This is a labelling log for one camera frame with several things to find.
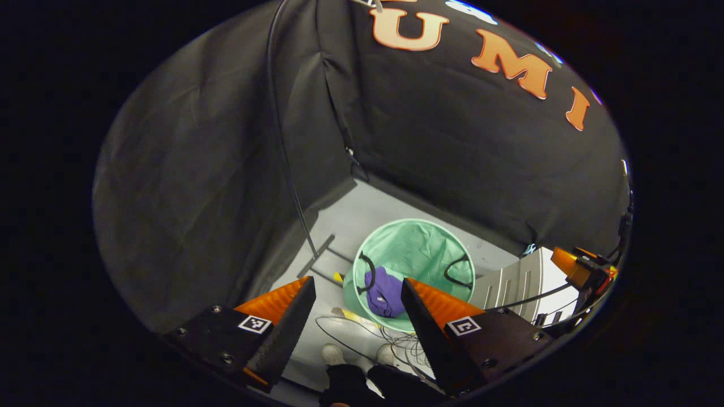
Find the black pants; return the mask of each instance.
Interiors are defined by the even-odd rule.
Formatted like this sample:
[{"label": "black pants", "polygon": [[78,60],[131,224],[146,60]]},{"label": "black pants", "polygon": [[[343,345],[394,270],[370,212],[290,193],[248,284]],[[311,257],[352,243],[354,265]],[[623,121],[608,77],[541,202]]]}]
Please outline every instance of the black pants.
[{"label": "black pants", "polygon": [[417,376],[392,366],[376,365],[367,372],[367,377],[384,398],[367,387],[367,379],[358,366],[330,366],[327,368],[327,375],[329,389],[325,390],[319,399],[321,407],[329,407],[332,403],[344,403],[350,407],[421,407],[448,400]]}]

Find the letter m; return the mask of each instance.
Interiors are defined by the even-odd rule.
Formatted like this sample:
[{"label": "letter m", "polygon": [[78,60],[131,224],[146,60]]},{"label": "letter m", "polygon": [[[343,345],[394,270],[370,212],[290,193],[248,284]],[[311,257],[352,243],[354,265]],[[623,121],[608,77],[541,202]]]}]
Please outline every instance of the letter m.
[{"label": "letter m", "polygon": [[545,86],[548,72],[553,71],[550,65],[532,54],[518,58],[510,44],[499,35],[486,30],[477,30],[477,33],[483,37],[483,50],[480,56],[472,59],[473,65],[488,72],[498,73],[500,67],[496,61],[500,60],[502,72],[507,79],[513,79],[525,72],[525,75],[518,79],[521,88],[540,99],[546,99]]}]

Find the black tent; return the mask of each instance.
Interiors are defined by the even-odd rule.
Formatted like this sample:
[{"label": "black tent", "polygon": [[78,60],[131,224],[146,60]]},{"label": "black tent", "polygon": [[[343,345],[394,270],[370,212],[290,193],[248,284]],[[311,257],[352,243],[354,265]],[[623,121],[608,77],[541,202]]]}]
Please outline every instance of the black tent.
[{"label": "black tent", "polygon": [[[98,244],[151,331],[265,293],[304,243],[294,195],[313,227],[359,182],[510,253],[616,247],[623,145],[593,90],[550,50],[496,17],[430,0],[383,4],[407,14],[404,38],[434,32],[419,13],[448,20],[429,49],[381,43],[374,9],[343,0],[286,1],[268,44],[280,3],[179,50],[107,136],[93,186]],[[497,73],[471,63],[495,38],[516,61],[550,67],[544,97],[521,84],[534,68],[516,73],[505,56],[493,58]],[[567,112],[584,99],[581,129]]]}]

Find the black cable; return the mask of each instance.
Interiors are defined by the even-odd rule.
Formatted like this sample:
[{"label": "black cable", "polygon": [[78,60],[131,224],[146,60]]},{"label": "black cable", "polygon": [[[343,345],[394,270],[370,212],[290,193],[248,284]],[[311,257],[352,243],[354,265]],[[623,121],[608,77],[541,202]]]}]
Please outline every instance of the black cable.
[{"label": "black cable", "polygon": [[567,304],[565,304],[564,306],[562,306],[562,307],[560,307],[560,308],[558,308],[558,309],[555,309],[555,310],[549,312],[549,313],[546,315],[546,317],[548,317],[548,315],[555,314],[556,312],[564,309],[565,307],[571,305],[572,303],[575,303],[576,301],[578,301],[578,297],[574,298],[570,303],[567,303]]},{"label": "black cable", "polygon": [[384,327],[380,327],[379,333],[381,333],[382,336],[384,336],[384,339],[385,339],[390,345],[396,346],[396,347],[398,347],[398,348],[405,349],[406,351],[411,351],[411,350],[413,350],[414,347],[415,347],[415,345],[412,345],[412,347],[408,347],[408,346],[398,345],[398,343],[401,343],[401,342],[413,342],[413,343],[415,343],[415,344],[420,343],[420,341],[415,337],[415,335],[412,335],[412,334],[405,334],[404,336],[401,336],[401,337],[393,337],[392,335],[389,335],[389,334],[387,334],[387,333],[384,331]]},{"label": "black cable", "polygon": [[488,312],[490,312],[490,311],[497,311],[497,310],[503,309],[503,308],[510,308],[511,306],[519,306],[519,305],[521,305],[521,304],[529,303],[529,302],[531,302],[531,301],[539,300],[539,299],[544,298],[544,297],[547,297],[547,296],[549,296],[549,295],[556,294],[557,292],[563,291],[563,290],[565,290],[566,288],[568,288],[568,287],[570,287],[570,286],[571,286],[571,284],[570,284],[569,282],[567,282],[567,283],[565,283],[564,285],[561,285],[561,286],[558,287],[558,288],[555,288],[555,289],[553,289],[553,290],[551,290],[551,291],[548,291],[547,293],[542,293],[542,294],[540,294],[540,295],[536,295],[535,297],[530,297],[530,298],[528,298],[527,300],[518,301],[518,302],[515,302],[515,303],[508,304],[508,305],[497,306],[497,307],[494,307],[494,308],[488,308],[488,309],[486,309],[485,311],[488,311]]},{"label": "black cable", "polygon": [[621,250],[616,251],[616,257],[614,259],[611,259],[609,256],[609,259],[611,259],[612,264],[617,264],[619,260],[621,260],[621,256],[623,255],[623,252]]},{"label": "black cable", "polygon": [[297,188],[294,186],[294,180],[292,179],[292,167],[289,164],[289,156],[287,155],[287,146],[284,143],[284,132],[282,130],[282,121],[279,118],[279,106],[277,105],[277,88],[274,84],[274,72],[272,69],[272,46],[274,45],[274,37],[275,33],[277,31],[277,23],[279,22],[279,16],[281,16],[282,11],[287,5],[287,0],[282,0],[282,3],[279,5],[279,8],[277,8],[277,12],[274,13],[274,19],[271,21],[271,27],[269,28],[269,39],[266,41],[266,76],[267,80],[269,81],[269,98],[271,99],[271,114],[274,118],[274,124],[277,126],[278,133],[279,133],[279,145],[281,147],[281,153],[282,153],[282,164],[283,164],[283,170],[284,175],[287,179],[287,187],[289,188],[289,192],[292,194],[292,200],[294,200],[294,207],[297,210],[297,216],[299,218],[299,222],[302,224],[302,229],[304,229],[304,235],[307,238],[307,242],[309,243],[309,247],[312,249],[312,255],[315,259],[319,257],[319,253],[317,253],[317,250],[314,248],[314,243],[312,242],[312,237],[309,234],[309,227],[307,226],[307,221],[304,219],[304,210],[302,210],[302,204],[299,200],[299,195],[297,194]]},{"label": "black cable", "polygon": [[580,316],[583,315],[583,314],[588,314],[588,313],[593,309],[593,307],[595,307],[599,302],[601,302],[601,300],[602,300],[604,297],[605,297],[605,295],[601,295],[595,302],[593,302],[593,304],[591,304],[590,306],[587,306],[585,309],[580,310],[579,312],[571,315],[570,317],[568,317],[568,318],[566,318],[566,319],[564,319],[564,320],[562,320],[562,321],[556,322],[556,323],[554,323],[554,324],[543,325],[543,326],[541,326],[541,328],[552,327],[552,326],[554,326],[554,325],[565,324],[566,322],[569,322],[569,321],[571,321],[571,320],[573,320],[573,319],[576,319],[576,318],[580,317]]},{"label": "black cable", "polygon": [[417,351],[416,351],[417,354],[413,354],[413,357],[415,358],[415,361],[417,362],[417,364],[423,364],[423,365],[425,365],[425,366],[427,366],[427,367],[430,367],[430,365],[429,365],[429,363],[428,363],[427,361],[426,361],[425,363],[420,363],[419,356],[420,356],[420,354],[424,354],[425,351],[424,351],[424,350],[422,350],[422,351],[419,350],[419,346],[420,346],[420,341],[419,341],[419,340],[415,339],[416,342],[415,342],[415,345],[413,345],[412,349],[407,348],[407,347],[403,347],[403,346],[399,346],[399,345],[396,344],[396,341],[397,341],[397,340],[400,340],[400,339],[401,339],[401,340],[403,340],[403,342],[404,342],[404,341],[407,341],[407,340],[408,340],[408,339],[405,339],[405,338],[407,338],[407,337],[415,337],[415,335],[405,334],[405,336],[402,336],[402,337],[400,337],[400,338],[393,338],[391,335],[389,335],[389,338],[387,338],[388,335],[384,332],[384,327],[380,327],[380,333],[381,333],[383,336],[385,336],[386,340],[388,340],[388,341],[389,341],[389,340],[393,340],[393,343],[390,343],[390,345],[392,345],[392,347],[391,347],[390,350],[392,351],[392,355],[395,357],[395,359],[397,359],[398,361],[406,364],[406,365],[409,366],[410,368],[413,368],[413,370],[414,370],[416,373],[417,373],[417,371],[419,371],[418,375],[422,374],[422,376],[424,376],[425,379],[427,379],[427,380],[430,381],[431,383],[434,383],[435,385],[437,385],[437,381],[436,381],[435,378],[431,377],[429,374],[423,372],[422,370],[416,368],[415,366],[413,366],[413,365],[410,364],[409,362],[406,362],[406,361],[400,359],[400,358],[395,354],[395,347],[396,347],[396,346],[399,347],[399,348],[405,349],[405,357],[406,357],[406,358],[408,358],[407,351],[417,349]]},{"label": "black cable", "polygon": [[327,336],[329,336],[330,338],[332,338],[332,339],[336,340],[337,342],[341,343],[342,346],[344,346],[345,348],[349,349],[350,351],[352,351],[352,352],[354,352],[354,353],[357,353],[359,356],[362,356],[362,357],[364,357],[364,358],[367,358],[367,359],[368,359],[369,361],[371,361],[372,363],[377,363],[375,360],[373,360],[373,359],[370,358],[369,356],[365,355],[365,354],[362,353],[362,352],[357,351],[356,349],[353,349],[351,346],[347,345],[346,343],[344,343],[344,342],[342,342],[341,340],[337,339],[334,335],[332,335],[332,334],[330,334],[329,332],[327,332],[327,331],[326,331],[323,327],[321,327],[321,325],[319,324],[319,320],[320,320],[320,319],[323,319],[323,318],[344,319],[345,321],[354,322],[355,324],[361,326],[362,328],[365,329],[365,331],[371,333],[372,335],[377,336],[377,337],[380,337],[380,336],[375,335],[374,332],[372,332],[371,330],[368,330],[364,325],[360,324],[359,322],[353,321],[353,320],[351,320],[351,319],[342,318],[341,316],[318,316],[318,317],[316,317],[316,318],[314,319],[314,323],[317,324],[317,327],[319,327],[319,329],[320,329],[322,332],[326,333]]}]

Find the gray floor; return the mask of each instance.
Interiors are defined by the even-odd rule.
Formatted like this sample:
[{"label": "gray floor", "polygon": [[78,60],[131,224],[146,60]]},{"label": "gray floor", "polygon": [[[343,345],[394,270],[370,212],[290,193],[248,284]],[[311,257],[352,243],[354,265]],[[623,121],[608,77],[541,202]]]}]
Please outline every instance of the gray floor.
[{"label": "gray floor", "polygon": [[[361,182],[358,182],[357,187],[333,206],[320,211],[319,218],[311,230],[311,236],[315,246],[319,248],[330,235],[334,235],[334,240],[329,247],[351,259],[365,238],[376,228],[405,218],[433,221],[452,232],[468,249],[478,276],[500,270],[518,260],[518,257],[511,253]],[[289,269],[274,283],[272,288],[278,288],[298,279],[300,271],[311,258],[311,249],[304,245]],[[321,357],[321,347],[326,343],[340,344],[322,332],[315,323],[315,319],[319,316],[339,314],[338,310],[337,313],[333,310],[343,309],[345,304],[342,299],[341,287],[334,282],[320,278],[319,275],[323,274],[332,278],[335,272],[346,274],[350,271],[350,263],[330,251],[325,251],[314,263],[313,268],[314,271],[307,274],[316,277],[317,300],[283,376],[303,386],[322,391],[328,385],[328,379],[324,360]],[[351,348],[372,358],[375,357],[379,347],[386,343],[359,325],[342,319],[321,319],[319,324]],[[340,347],[348,361],[354,362],[360,358],[354,352],[341,345]],[[404,349],[397,349],[397,352],[401,358],[405,358]],[[414,360],[412,362],[432,376],[429,367],[417,364]],[[404,365],[400,368],[410,371]]]}]

